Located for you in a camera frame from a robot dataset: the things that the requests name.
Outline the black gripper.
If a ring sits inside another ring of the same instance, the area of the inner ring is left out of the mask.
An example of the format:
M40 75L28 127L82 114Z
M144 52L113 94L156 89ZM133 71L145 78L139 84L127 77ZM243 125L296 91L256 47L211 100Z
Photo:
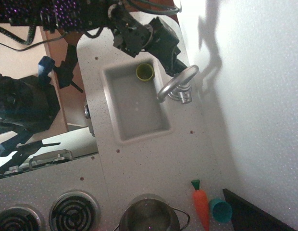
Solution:
M144 50L166 65L164 69L167 75L174 77L184 71L187 66L177 59L179 38L174 30L160 17L153 18L149 26L152 28L152 36Z

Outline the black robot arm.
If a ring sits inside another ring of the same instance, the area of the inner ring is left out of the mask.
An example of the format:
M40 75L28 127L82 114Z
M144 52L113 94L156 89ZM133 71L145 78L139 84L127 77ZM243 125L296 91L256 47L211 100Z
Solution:
M179 38L162 16L178 13L178 8L162 6L160 11L144 9L128 1L142 13L157 14L141 24L120 0L0 0L0 33L23 45L33 42L36 27L53 33L83 32L98 37L104 28L113 34L113 46L136 57L145 51L156 57L166 74L176 76L187 66L177 57Z

